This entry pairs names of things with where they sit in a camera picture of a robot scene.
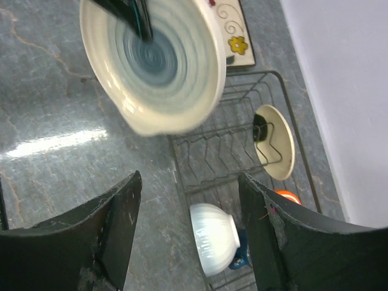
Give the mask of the square floral plate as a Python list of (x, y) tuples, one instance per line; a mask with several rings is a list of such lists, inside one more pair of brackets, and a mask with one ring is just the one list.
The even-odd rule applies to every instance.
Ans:
[(208, 0), (222, 31), (228, 68), (256, 64), (246, 19), (239, 0)]

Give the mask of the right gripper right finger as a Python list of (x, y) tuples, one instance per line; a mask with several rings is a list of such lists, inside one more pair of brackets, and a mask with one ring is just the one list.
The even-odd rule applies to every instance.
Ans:
[(258, 290), (386, 290), (387, 229), (329, 218), (238, 177)]

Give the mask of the cream plate blue spiral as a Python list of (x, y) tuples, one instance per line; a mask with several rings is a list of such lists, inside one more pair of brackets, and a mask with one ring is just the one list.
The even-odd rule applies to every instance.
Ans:
[(201, 125), (221, 100), (226, 53), (205, 1), (147, 1), (153, 39), (93, 1), (79, 21), (89, 63), (134, 132), (180, 134)]

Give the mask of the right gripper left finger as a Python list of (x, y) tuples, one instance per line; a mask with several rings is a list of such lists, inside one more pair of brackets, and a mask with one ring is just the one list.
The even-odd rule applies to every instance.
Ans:
[(141, 190), (135, 171), (68, 212), (1, 231), (1, 290), (123, 290)]

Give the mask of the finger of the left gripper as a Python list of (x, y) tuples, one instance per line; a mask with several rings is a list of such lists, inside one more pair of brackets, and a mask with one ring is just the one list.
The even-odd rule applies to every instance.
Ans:
[(150, 42), (153, 38), (153, 35), (146, 1), (134, 0), (133, 7), (139, 30), (139, 37), (143, 41)]
[(93, 0), (93, 2), (119, 20), (124, 21), (136, 33), (141, 33), (142, 1)]

